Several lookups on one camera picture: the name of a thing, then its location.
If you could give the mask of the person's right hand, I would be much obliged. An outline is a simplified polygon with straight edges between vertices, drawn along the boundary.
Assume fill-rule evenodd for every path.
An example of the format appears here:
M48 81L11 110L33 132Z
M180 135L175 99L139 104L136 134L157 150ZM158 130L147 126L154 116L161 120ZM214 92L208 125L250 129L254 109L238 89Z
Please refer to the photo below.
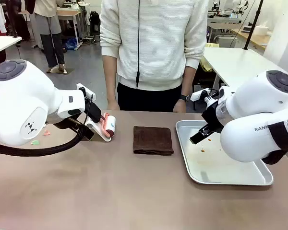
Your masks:
M108 110L120 110L120 106L116 99L108 100Z

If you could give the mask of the person's left hand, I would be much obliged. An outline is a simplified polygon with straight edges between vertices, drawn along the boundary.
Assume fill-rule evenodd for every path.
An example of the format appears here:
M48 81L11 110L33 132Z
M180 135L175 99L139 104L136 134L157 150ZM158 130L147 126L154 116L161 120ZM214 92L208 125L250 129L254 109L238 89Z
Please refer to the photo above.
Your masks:
M178 99L176 102L174 108L173 108L174 113L186 113L186 101L183 99Z

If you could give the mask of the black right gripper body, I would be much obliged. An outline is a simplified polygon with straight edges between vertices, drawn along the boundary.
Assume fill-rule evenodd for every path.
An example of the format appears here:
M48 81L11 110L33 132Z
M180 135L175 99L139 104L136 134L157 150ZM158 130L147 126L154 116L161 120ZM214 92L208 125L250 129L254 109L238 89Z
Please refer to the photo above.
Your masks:
M210 129L216 130L218 128L223 128L224 126L219 122L216 116L216 108L218 102L214 102L203 112L202 117L206 121L207 124L210 125Z

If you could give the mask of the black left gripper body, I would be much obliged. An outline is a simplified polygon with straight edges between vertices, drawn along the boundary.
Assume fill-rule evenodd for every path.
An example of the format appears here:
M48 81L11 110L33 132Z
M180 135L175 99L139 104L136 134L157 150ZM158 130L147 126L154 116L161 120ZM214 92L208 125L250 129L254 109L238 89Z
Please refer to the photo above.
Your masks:
M84 112L94 123L100 122L101 110L94 102L86 102Z

